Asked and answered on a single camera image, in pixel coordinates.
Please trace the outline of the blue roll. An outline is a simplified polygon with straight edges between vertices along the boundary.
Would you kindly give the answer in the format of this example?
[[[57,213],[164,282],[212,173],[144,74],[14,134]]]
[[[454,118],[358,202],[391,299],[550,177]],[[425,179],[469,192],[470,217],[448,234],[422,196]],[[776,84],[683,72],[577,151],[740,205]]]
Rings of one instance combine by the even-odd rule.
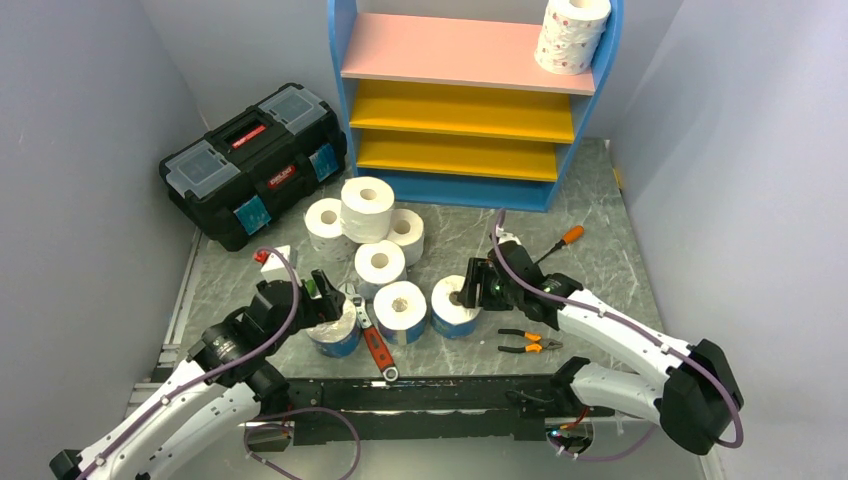
[[[350,300],[346,300],[338,320],[308,328],[306,334],[317,351],[324,356],[343,358],[352,354],[361,335],[355,306]]]
[[[383,286],[374,297],[373,309],[377,329],[390,344],[412,344],[425,330],[427,301],[421,289],[409,281]]]
[[[449,275],[439,280],[431,293],[432,325],[437,333],[447,339],[471,335],[476,329],[479,307],[466,308],[458,300],[465,277]]]

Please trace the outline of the pink patterned paper towel roll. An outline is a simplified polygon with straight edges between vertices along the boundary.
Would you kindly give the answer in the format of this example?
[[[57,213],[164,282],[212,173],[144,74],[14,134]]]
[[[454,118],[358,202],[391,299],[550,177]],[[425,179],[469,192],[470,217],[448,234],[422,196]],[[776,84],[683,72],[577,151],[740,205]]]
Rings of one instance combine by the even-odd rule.
[[[550,0],[534,51],[537,64],[559,75],[587,71],[611,12],[609,0]]]

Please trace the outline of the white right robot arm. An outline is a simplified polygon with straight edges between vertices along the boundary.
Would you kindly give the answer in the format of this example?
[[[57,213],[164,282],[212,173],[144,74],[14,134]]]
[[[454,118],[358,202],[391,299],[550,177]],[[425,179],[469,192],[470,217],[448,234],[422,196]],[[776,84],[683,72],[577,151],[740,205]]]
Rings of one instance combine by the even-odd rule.
[[[684,450],[705,455],[744,440],[744,399],[724,351],[658,332],[614,309],[579,281],[544,273],[516,240],[469,259],[458,300],[464,307],[517,310],[529,320],[583,338],[628,366],[622,372],[572,357],[549,380],[564,415],[602,407],[646,420]]]

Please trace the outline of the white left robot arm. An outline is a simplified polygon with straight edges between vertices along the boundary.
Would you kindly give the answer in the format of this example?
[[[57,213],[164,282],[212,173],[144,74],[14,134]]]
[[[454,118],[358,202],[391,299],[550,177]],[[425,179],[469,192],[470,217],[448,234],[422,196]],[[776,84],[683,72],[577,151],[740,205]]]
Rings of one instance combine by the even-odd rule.
[[[198,414],[264,420],[290,406],[289,384],[268,358],[301,330],[342,316],[346,297],[320,269],[308,281],[261,281],[251,302],[208,327],[171,376],[135,412],[83,450],[49,462],[57,479],[151,478],[147,467]]]

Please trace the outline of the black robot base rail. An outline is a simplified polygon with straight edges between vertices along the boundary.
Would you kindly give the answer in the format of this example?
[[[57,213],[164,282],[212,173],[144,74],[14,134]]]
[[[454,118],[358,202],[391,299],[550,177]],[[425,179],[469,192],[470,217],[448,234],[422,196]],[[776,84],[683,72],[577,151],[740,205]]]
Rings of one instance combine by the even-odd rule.
[[[557,399],[547,374],[372,378],[291,378],[288,391],[265,400],[259,417],[282,421],[297,446],[348,440],[508,437],[542,441],[564,428],[586,445],[603,407]]]

